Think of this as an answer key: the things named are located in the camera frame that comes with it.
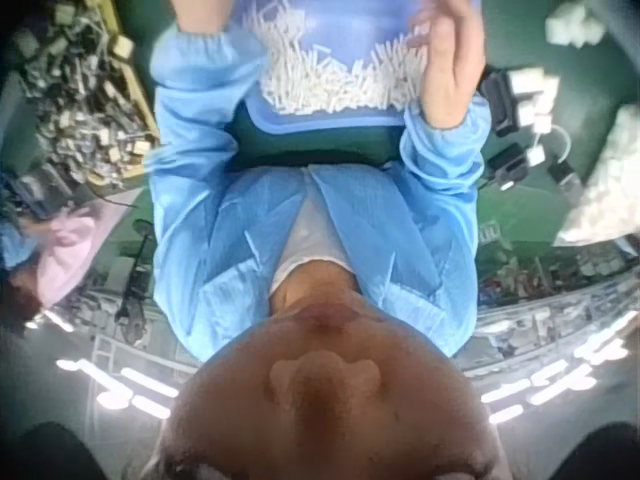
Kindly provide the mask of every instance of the fluorescent light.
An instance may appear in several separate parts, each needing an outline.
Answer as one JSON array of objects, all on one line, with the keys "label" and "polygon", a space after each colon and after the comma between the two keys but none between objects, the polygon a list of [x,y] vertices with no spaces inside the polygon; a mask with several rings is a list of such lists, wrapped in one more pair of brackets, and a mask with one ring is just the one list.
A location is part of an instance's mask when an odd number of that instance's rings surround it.
[{"label": "fluorescent light", "polygon": [[58,325],[65,332],[68,332],[68,333],[73,332],[73,330],[74,330],[73,325],[71,325],[69,322],[67,322],[65,319],[63,319],[57,313],[54,313],[51,310],[47,310],[44,313],[45,313],[45,315],[47,317],[49,317],[49,320],[51,320],[53,323]]},{"label": "fluorescent light", "polygon": [[149,400],[147,397],[143,397],[142,395],[136,395],[133,397],[131,403],[134,407],[161,420],[166,420],[171,415],[171,410],[167,407],[164,407],[153,400]]},{"label": "fluorescent light", "polygon": [[618,320],[613,322],[609,328],[614,332],[619,332],[624,327],[629,325],[629,322],[631,322],[631,320],[633,320],[633,318],[637,314],[638,312],[636,312],[635,310],[629,310],[622,318],[619,318]]},{"label": "fluorescent light", "polygon": [[120,373],[122,374],[123,377],[126,377],[129,380],[132,380],[142,385],[143,387],[147,387],[148,389],[153,390],[154,392],[161,393],[162,395],[165,395],[171,398],[175,398],[178,396],[177,389],[170,387],[169,385],[165,385],[164,383],[159,382],[158,380],[154,380],[151,377],[147,377],[146,375],[132,368],[128,368],[128,367],[123,368]]},{"label": "fluorescent light", "polygon": [[88,360],[85,360],[84,358],[82,360],[78,360],[78,367],[80,367],[80,370],[89,375],[100,385],[120,395],[121,397],[133,397],[133,390],[128,388],[123,383],[120,383],[115,378],[110,377],[108,374],[100,370]]},{"label": "fluorescent light", "polygon": [[96,400],[107,410],[123,410],[129,406],[129,399],[118,395],[111,390],[102,392],[96,397]]},{"label": "fluorescent light", "polygon": [[584,392],[596,386],[598,381],[593,377],[581,377],[571,384],[571,390],[575,392]]},{"label": "fluorescent light", "polygon": [[66,370],[68,372],[75,372],[80,369],[78,364],[73,360],[60,359],[56,361],[56,365],[58,366],[58,368],[61,368],[62,370]]},{"label": "fluorescent light", "polygon": [[516,186],[516,182],[509,181],[509,182],[505,183],[503,186],[501,186],[500,190],[502,190],[503,192],[506,192],[507,190],[509,190],[510,188],[513,188],[515,186]]},{"label": "fluorescent light", "polygon": [[549,379],[554,375],[564,372],[568,366],[569,363],[566,360],[558,360],[551,365],[547,365],[531,375],[531,383],[536,387],[549,385]]},{"label": "fluorescent light", "polygon": [[507,422],[513,418],[519,417],[524,412],[522,405],[514,405],[499,412],[494,413],[489,417],[489,422],[497,425],[498,423]]},{"label": "fluorescent light", "polygon": [[509,395],[513,395],[515,393],[526,390],[530,386],[531,386],[531,381],[528,378],[525,378],[515,383],[508,383],[506,385],[503,385],[497,390],[493,390],[491,392],[485,393],[484,395],[482,395],[480,400],[482,400],[482,403],[495,402],[497,400],[502,400],[503,398],[506,398]]},{"label": "fluorescent light", "polygon": [[532,405],[542,405],[543,403],[548,402],[552,398],[557,397],[562,392],[570,388],[571,385],[578,379],[589,375],[592,371],[593,368],[591,368],[589,364],[583,363],[574,371],[568,373],[560,380],[553,383],[551,386],[545,388],[544,390],[540,390],[539,392],[532,395],[529,399],[529,403],[531,403]]},{"label": "fluorescent light", "polygon": [[629,355],[629,350],[626,348],[622,348],[624,344],[624,340],[621,338],[616,338],[614,341],[609,343],[607,346],[602,347],[599,352],[595,352],[588,357],[591,365],[601,365],[606,361],[614,361],[625,358]]}]

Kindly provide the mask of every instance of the wire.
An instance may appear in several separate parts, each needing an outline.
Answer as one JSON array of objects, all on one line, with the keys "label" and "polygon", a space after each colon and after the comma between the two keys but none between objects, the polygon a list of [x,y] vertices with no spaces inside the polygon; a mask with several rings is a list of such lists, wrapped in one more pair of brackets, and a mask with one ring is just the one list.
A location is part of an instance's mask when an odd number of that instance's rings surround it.
[{"label": "wire", "polygon": [[480,185],[478,187],[478,191],[484,190],[487,187],[490,187],[491,185],[493,185],[495,183],[496,179],[495,178],[490,178],[489,180],[487,180],[486,182],[484,182],[482,185]]},{"label": "wire", "polygon": [[89,191],[98,199],[102,200],[103,202],[107,202],[110,203],[112,205],[116,205],[118,207],[127,207],[127,208],[139,208],[138,205],[131,205],[129,203],[121,203],[121,202],[115,202],[113,200],[109,200],[108,198],[100,195],[98,192],[96,192],[93,188],[91,188],[89,186],[88,183],[85,184],[87,186],[87,188],[89,189]]},{"label": "wire", "polygon": [[[560,135],[562,135],[562,138],[565,141],[565,149],[564,149],[564,153],[560,156],[560,158],[558,159],[558,163],[562,163],[564,162],[567,158],[569,158],[569,154],[571,153],[571,148],[573,147],[573,143],[571,142],[571,135],[569,135],[569,132],[567,132],[564,128],[562,128],[560,125],[551,125],[551,129],[555,130],[556,132],[558,132]],[[533,142],[533,148],[537,147],[538,144],[540,143],[540,139],[542,138],[542,134],[538,133],[536,135],[536,139]]]}]

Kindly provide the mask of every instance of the electronic component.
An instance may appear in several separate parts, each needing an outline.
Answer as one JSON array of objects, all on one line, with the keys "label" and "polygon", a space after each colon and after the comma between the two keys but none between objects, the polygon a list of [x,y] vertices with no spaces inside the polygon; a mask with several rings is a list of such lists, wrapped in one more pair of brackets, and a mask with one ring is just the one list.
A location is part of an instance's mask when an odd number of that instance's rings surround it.
[{"label": "electronic component", "polygon": [[527,152],[514,143],[487,161],[487,168],[500,190],[510,190],[529,174]]}]

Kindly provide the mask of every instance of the neck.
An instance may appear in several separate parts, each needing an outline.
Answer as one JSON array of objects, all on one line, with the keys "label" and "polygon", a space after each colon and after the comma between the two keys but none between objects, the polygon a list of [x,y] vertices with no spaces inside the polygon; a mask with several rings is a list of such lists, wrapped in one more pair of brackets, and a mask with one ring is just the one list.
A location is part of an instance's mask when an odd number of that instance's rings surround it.
[{"label": "neck", "polygon": [[291,272],[271,295],[271,314],[294,303],[319,294],[339,297],[344,292],[358,292],[355,276],[334,262],[314,260]]}]

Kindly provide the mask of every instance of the mouth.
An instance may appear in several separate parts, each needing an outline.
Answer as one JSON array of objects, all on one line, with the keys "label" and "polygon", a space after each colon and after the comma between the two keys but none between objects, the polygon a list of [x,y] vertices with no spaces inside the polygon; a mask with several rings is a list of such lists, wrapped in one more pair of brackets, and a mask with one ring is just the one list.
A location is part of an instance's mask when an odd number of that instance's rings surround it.
[{"label": "mouth", "polygon": [[317,303],[298,310],[292,320],[309,327],[342,329],[359,316],[358,311],[343,303]]}]

